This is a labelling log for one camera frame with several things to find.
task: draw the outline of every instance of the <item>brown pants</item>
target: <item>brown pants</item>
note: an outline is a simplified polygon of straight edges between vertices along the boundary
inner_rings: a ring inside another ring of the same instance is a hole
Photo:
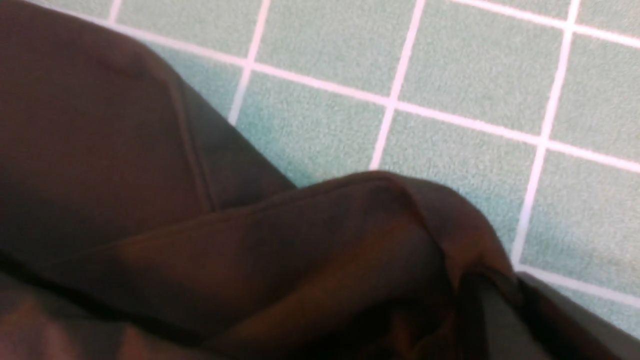
[[[444,186],[296,189],[144,45],[0,1],[0,357],[637,359]]]

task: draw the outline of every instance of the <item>white grout line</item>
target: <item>white grout line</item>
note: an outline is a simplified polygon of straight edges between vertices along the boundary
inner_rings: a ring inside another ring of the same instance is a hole
[[[603,299],[613,300],[616,302],[620,302],[622,304],[640,308],[640,299],[635,296],[619,293],[617,291],[609,290],[606,288],[601,288],[599,286],[595,286],[592,284],[588,284],[586,282],[570,279],[568,277],[564,277],[558,274],[553,274],[551,272],[546,272],[544,270],[533,268],[531,266],[518,265],[516,266],[515,270],[528,272],[531,275],[539,278],[540,280],[549,282],[550,284],[564,286],[566,288],[578,290],[583,293],[587,293],[591,295],[595,295]]]
[[[611,31],[600,30],[586,25],[576,25],[575,32],[581,35],[587,35],[600,40],[615,42],[617,44],[626,45],[640,49],[640,39],[628,37],[626,35],[613,33]]]
[[[562,45],[560,46],[560,60],[558,61],[556,78],[551,88],[551,94],[549,95],[549,102],[547,103],[545,118],[542,122],[540,142],[538,143],[536,157],[533,161],[531,176],[529,177],[529,184],[527,185],[527,193],[525,194],[524,203],[522,204],[516,237],[513,242],[513,248],[511,250],[511,262],[514,265],[520,263],[520,257],[522,256],[524,243],[527,238],[529,221],[531,219],[531,210],[533,208],[533,202],[536,198],[538,182],[540,181],[540,174],[542,173],[542,167],[544,165],[545,155],[547,153],[547,144],[554,125],[554,119],[556,117],[556,111],[560,101],[560,94],[562,92],[562,86],[564,84],[564,77],[566,75],[566,69],[569,62],[569,52],[571,51],[571,42],[573,38],[573,25],[575,24],[575,20],[578,17],[579,9],[580,0],[572,0],[571,4],[569,5],[567,26],[564,29]]]
[[[129,27],[129,26],[126,26],[126,25],[122,25],[122,24],[110,23],[110,22],[108,22],[106,20],[103,20],[103,19],[98,19],[98,18],[95,18],[95,17],[90,17],[90,16],[87,16],[87,15],[82,15],[82,14],[78,14],[78,13],[74,13],[74,12],[62,11],[62,10],[58,10],[58,9],[55,9],[55,8],[54,8],[54,10],[69,14],[71,16],[79,17],[80,19],[84,19],[84,20],[87,20],[87,21],[92,22],[94,24],[98,24],[98,25],[104,26],[106,28],[115,30],[115,31],[117,31],[119,33],[123,33],[125,35],[129,35],[130,37],[137,38],[138,40],[154,42],[154,43],[159,44],[159,45],[164,45],[166,47],[171,47],[173,49],[182,50],[182,51],[185,51],[187,53],[204,56],[206,58],[217,60],[217,61],[220,61],[220,62],[223,62],[223,63],[230,63],[230,64],[234,64],[234,65],[238,65],[238,66],[244,66],[245,63],[246,63],[245,59],[238,58],[237,56],[221,53],[219,51],[215,51],[215,50],[208,49],[206,47],[190,44],[188,42],[183,42],[183,41],[180,41],[180,40],[175,40],[175,39],[172,39],[172,38],[164,37],[162,35],[157,35],[157,34],[154,34],[154,33],[150,33],[150,32],[145,31],[145,30],[132,28],[132,27]]]
[[[253,32],[253,40],[249,47],[249,55],[247,56],[244,70],[242,71],[242,77],[240,78],[240,83],[238,84],[236,94],[234,95],[231,110],[229,111],[228,121],[232,125],[236,124],[238,116],[240,116],[240,109],[242,108],[247,86],[249,86],[249,79],[251,78],[251,71],[255,64],[255,58],[258,55],[258,49],[260,48],[260,41],[262,40],[262,34],[264,33],[264,26],[267,22],[267,14],[269,13],[270,5],[271,0],[262,0],[262,6],[258,13],[258,21],[256,22],[255,31]]]
[[[614,158],[613,156],[599,154],[591,150],[581,149],[579,147],[555,141],[549,141],[549,143],[547,144],[547,148],[549,150],[562,152],[563,154],[574,156],[576,158],[590,160],[595,163],[600,163],[603,165],[608,165],[610,167],[615,167],[640,174],[640,163],[634,163],[633,161]]]
[[[382,125],[380,126],[380,132],[378,133],[376,146],[373,150],[373,156],[371,158],[371,163],[369,164],[369,170],[377,170],[378,167],[380,167],[382,152],[385,150],[387,136],[389,134],[389,129],[391,128],[391,122],[394,119],[396,103],[398,97],[400,96],[400,90],[402,90],[406,70],[409,66],[409,59],[411,58],[413,43],[415,43],[415,37],[418,33],[418,27],[420,26],[420,18],[422,17],[425,1],[426,0],[417,0],[415,2],[415,8],[413,9],[413,15],[411,17],[411,24],[409,25],[409,31],[406,34],[406,40],[404,41],[404,47],[400,55],[400,62],[398,63],[396,76],[394,78],[393,85],[391,86],[391,95],[389,96],[390,103],[387,105],[385,115],[382,118]]]
[[[372,94],[370,92],[358,90],[356,88],[350,88],[348,86],[336,83],[331,83],[329,81],[319,80],[316,78],[311,78],[309,76],[296,74],[295,72],[278,69],[270,65],[255,63],[253,64],[253,70],[261,72],[263,74],[275,76],[277,78],[286,79],[294,83],[311,86],[312,88],[324,90],[327,92],[333,92],[335,94],[352,97],[354,99],[362,101],[373,102],[374,104],[388,106],[388,104],[390,103],[389,99],[384,96]]]
[[[113,0],[111,9],[109,9],[108,22],[114,24],[118,20],[118,14],[120,13],[120,7],[122,6],[122,0]]]
[[[527,133],[522,133],[520,131],[507,129],[506,127],[489,124],[487,122],[483,122],[480,120],[469,119],[469,118],[458,116],[458,115],[443,113],[438,110],[423,108],[421,106],[409,104],[407,102],[398,102],[396,108],[398,110],[405,111],[408,113],[420,115],[423,117],[429,117],[442,122],[447,122],[449,124],[454,124],[457,126],[466,127],[468,129],[482,131],[484,133],[501,136],[501,137],[515,140],[518,142],[529,143],[531,145],[537,145],[540,140],[540,137],[536,135],[531,135]]]
[[[490,3],[483,0],[450,0],[454,3],[465,4],[473,6],[474,8],[480,8],[489,12],[499,13],[508,17],[514,17],[516,19],[533,22],[535,24],[550,26],[552,28],[564,29],[566,21],[560,19],[554,19],[552,17],[542,16],[531,12],[526,12],[510,6],[504,6],[499,4]]]
[[[538,15],[536,13],[519,10],[516,8],[512,8],[510,6],[494,4],[489,1],[484,1],[484,0],[449,0],[449,1],[452,1],[454,3],[473,6],[474,8],[480,8],[488,12],[498,13],[504,16],[514,17],[516,19],[533,22],[535,24],[542,25],[542,26],[549,26],[551,28],[564,29],[567,27],[566,21],[555,19],[553,17],[547,17],[544,15]],[[591,26],[582,25],[582,24],[574,25],[573,32],[575,32],[576,34],[586,35],[586,36],[597,38],[600,40],[615,42],[617,44],[640,49],[640,38],[634,38],[627,35],[622,35],[619,33],[614,33],[612,31],[597,29],[597,28],[593,28]]]

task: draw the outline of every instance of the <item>seam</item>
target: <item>seam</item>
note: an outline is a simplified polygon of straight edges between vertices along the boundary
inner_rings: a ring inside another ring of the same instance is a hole
[[[205,180],[205,170],[203,169],[202,159],[195,147],[193,134],[189,127],[189,110],[186,106],[186,101],[184,100],[184,80],[147,46],[144,44],[140,45],[144,46],[147,56],[151,56],[153,60],[162,65],[162,68],[159,69],[160,74],[154,72],[155,74],[153,75],[163,81],[167,93],[172,100],[173,110],[175,112],[177,118],[176,121],[180,131],[180,137],[182,138],[182,144],[184,146],[184,152],[187,157],[189,167],[191,168],[191,175],[193,176],[202,211],[204,213],[216,211],[220,207],[213,196],[213,192],[210,189],[209,184]]]
[[[182,78],[179,78],[178,82],[180,85],[180,89],[182,90],[180,92],[181,103],[185,105],[184,90],[185,90],[185,86],[190,86],[190,85],[188,85]],[[195,161],[194,167],[196,168],[192,169],[194,172],[193,176],[197,177],[198,179],[197,181],[201,183],[201,186],[203,188],[206,189],[206,193],[209,197],[209,201],[211,202],[209,212],[211,212],[211,210],[215,212],[221,211],[222,210],[221,201],[220,201],[220,198],[218,197],[218,192],[214,191],[214,182],[211,180],[211,177],[209,174],[209,168],[206,166],[204,157],[202,156],[202,149],[196,146],[194,141],[195,136],[193,134],[191,126],[189,126],[189,119],[191,118],[191,115],[189,114],[189,107],[184,106],[183,109],[184,109],[184,116],[179,118],[178,121],[182,123],[180,125],[180,128],[184,132],[184,146],[189,149],[189,151],[193,154],[193,157],[194,157],[194,161]]]
[[[391,184],[394,186],[394,188],[397,188],[398,185],[395,184],[393,181],[390,181],[390,179],[387,176],[377,176],[374,178],[367,178],[367,179],[357,179],[351,183],[348,184],[343,184],[337,187],[332,187],[329,189],[323,189],[321,191],[315,191],[312,192],[310,194],[307,194],[306,196],[297,198],[297,199],[292,199],[290,201],[287,202],[282,202],[279,204],[275,204],[272,206],[269,206],[268,202],[269,200],[267,200],[267,202],[263,202],[260,203],[259,205],[256,205],[259,208],[255,208],[255,209],[251,209],[251,208],[243,208],[243,209],[232,209],[230,210],[230,213],[216,213],[216,214],[207,214],[204,215],[202,217],[198,217],[196,219],[193,220],[188,220],[186,223],[181,223],[181,224],[177,224],[174,226],[170,226],[169,229],[162,229],[162,230],[158,230],[158,231],[151,231],[149,233],[145,233],[145,234],[141,234],[141,235],[136,235],[136,236],[131,236],[128,238],[124,238],[121,240],[117,240],[114,241],[113,243],[109,243],[106,245],[102,245],[100,247],[95,247],[93,249],[90,250],[86,250],[83,251],[81,253],[78,254],[74,254],[72,256],[69,256],[67,258],[64,259],[60,259],[60,260],[56,260],[50,263],[46,263],[44,265],[40,265],[38,266],[38,268],[47,268],[49,266],[53,266],[53,265],[58,265],[73,259],[77,259],[77,258],[81,258],[83,256],[87,256],[90,254],[94,254],[94,253],[98,253],[98,252],[105,252],[108,251],[114,247],[123,245],[123,244],[127,244],[127,245],[133,245],[133,244],[141,244],[141,243],[145,243],[147,241],[158,241],[158,236],[162,236],[164,235],[165,238],[167,238],[166,240],[168,241],[172,241],[174,239],[169,238],[169,235],[173,235],[173,234],[180,234],[183,233],[184,231],[188,231],[190,229],[193,229],[194,226],[197,226],[199,229],[210,229],[212,227],[215,226],[220,226],[221,224],[223,224],[223,227],[226,226],[231,226],[233,224],[236,224],[239,220],[241,220],[242,218],[246,217],[246,216],[251,216],[251,215],[257,215],[257,214],[261,214],[261,213],[268,213],[270,211],[275,211],[275,210],[279,210],[282,208],[285,208],[287,206],[292,206],[295,204],[298,204],[300,202],[303,201],[308,201],[308,200],[312,200],[315,199],[317,197],[323,196],[327,193],[330,192],[334,192],[336,190],[343,190],[345,188],[351,188],[354,186],[360,186],[363,184],[375,184],[375,183],[381,183],[381,184]],[[426,223],[423,221],[423,227],[426,228]],[[429,235],[429,237],[433,238],[431,233],[427,230],[427,233]]]

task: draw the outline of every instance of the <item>floor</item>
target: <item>floor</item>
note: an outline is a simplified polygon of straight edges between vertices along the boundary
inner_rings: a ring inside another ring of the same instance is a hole
[[[637,0],[37,0],[138,37],[297,185],[449,185],[640,338]]]

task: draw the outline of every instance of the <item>square tile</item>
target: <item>square tile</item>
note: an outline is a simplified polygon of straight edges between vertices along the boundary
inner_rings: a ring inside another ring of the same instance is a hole
[[[32,3],[68,12],[107,19],[113,0],[29,0]]]
[[[414,0],[273,1],[258,61],[388,95]]]
[[[229,115],[242,76],[240,67],[157,44],[147,45],[222,116]]]
[[[551,137],[640,161],[640,50],[576,35]]]
[[[547,154],[522,263],[640,296],[640,174]]]
[[[446,0],[424,11],[401,100],[540,133],[562,32]]]
[[[640,37],[637,0],[582,0],[578,23]]]
[[[124,0],[118,22],[247,56],[260,0]]]
[[[565,20],[569,15],[571,0],[492,0],[491,2]]]
[[[619,329],[640,339],[640,309],[613,300],[572,290],[563,286],[554,286],[564,296],[572,299],[585,309],[607,320]]]
[[[397,113],[381,168],[457,190],[486,215],[510,251],[535,152],[528,144]]]
[[[240,132],[298,186],[367,170],[385,109],[252,75]]]

